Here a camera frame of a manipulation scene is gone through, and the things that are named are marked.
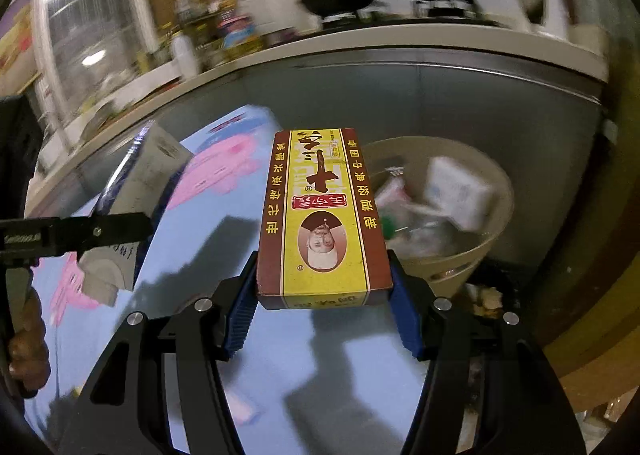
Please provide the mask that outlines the person left hand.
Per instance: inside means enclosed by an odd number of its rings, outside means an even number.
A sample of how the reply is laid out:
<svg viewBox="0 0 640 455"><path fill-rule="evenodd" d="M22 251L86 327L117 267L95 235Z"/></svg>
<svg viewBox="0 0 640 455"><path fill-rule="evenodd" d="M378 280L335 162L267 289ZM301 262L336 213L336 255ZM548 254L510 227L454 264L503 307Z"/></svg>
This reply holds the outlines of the person left hand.
<svg viewBox="0 0 640 455"><path fill-rule="evenodd" d="M51 374L49 350L44 341L46 325L37 291L29 291L23 308L24 328L10 341L12 378L21 381L27 391L42 389Z"/></svg>

